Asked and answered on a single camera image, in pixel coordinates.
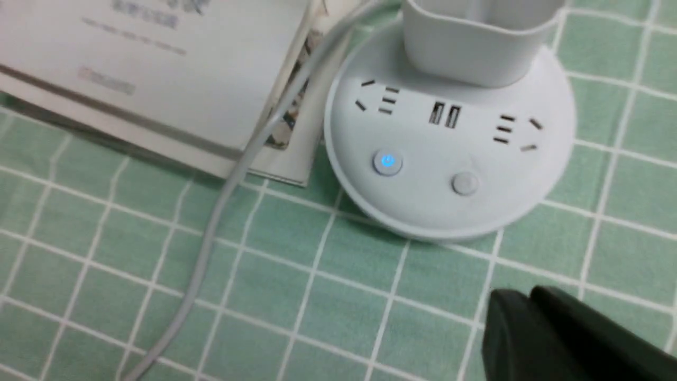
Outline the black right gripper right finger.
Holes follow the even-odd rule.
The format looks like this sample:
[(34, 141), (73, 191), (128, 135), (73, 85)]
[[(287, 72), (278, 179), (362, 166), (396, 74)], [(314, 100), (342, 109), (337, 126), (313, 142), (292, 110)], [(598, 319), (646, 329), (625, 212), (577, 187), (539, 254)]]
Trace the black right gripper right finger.
[(593, 380), (675, 380), (675, 358), (554, 286), (532, 289), (566, 351)]

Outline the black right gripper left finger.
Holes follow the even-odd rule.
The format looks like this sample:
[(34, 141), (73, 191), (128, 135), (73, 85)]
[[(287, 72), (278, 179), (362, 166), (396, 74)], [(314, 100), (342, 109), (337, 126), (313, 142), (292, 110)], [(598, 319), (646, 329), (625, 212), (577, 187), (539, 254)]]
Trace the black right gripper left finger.
[(545, 316), (521, 292), (489, 295), (482, 361), (487, 380), (586, 380)]

